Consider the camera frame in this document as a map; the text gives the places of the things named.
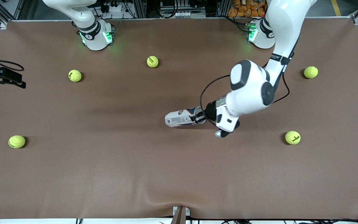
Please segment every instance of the table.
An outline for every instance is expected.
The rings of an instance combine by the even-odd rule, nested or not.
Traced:
[[[306,19],[286,72],[291,93],[240,118],[225,139],[164,116],[272,49],[223,19],[124,21],[90,51],[70,22],[10,22],[0,59],[25,67],[26,89],[0,85],[0,218],[144,218],[187,206],[195,218],[358,218],[358,26]],[[157,56],[161,65],[148,68]],[[301,70],[316,66],[307,80]],[[83,81],[69,81],[78,69]],[[229,80],[205,93],[210,102]],[[277,97],[286,93],[281,83]],[[296,146],[283,134],[298,131]],[[11,149],[23,135],[28,144]]]

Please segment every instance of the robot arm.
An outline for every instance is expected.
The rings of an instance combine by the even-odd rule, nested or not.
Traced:
[[[219,130],[215,133],[223,138],[233,132],[240,123],[239,117],[267,108],[273,103],[281,75],[291,60],[307,11],[317,0],[271,0],[262,21],[256,22],[256,31],[249,40],[257,47],[269,48],[274,45],[266,68],[250,60],[237,63],[230,72],[231,92],[208,104],[205,115],[216,120]],[[168,126],[170,114],[165,117]],[[203,113],[194,115],[202,120]]]
[[[80,30],[82,42],[93,51],[99,51],[112,44],[114,31],[111,24],[96,19],[87,6],[96,0],[43,0],[44,3],[70,17]]]

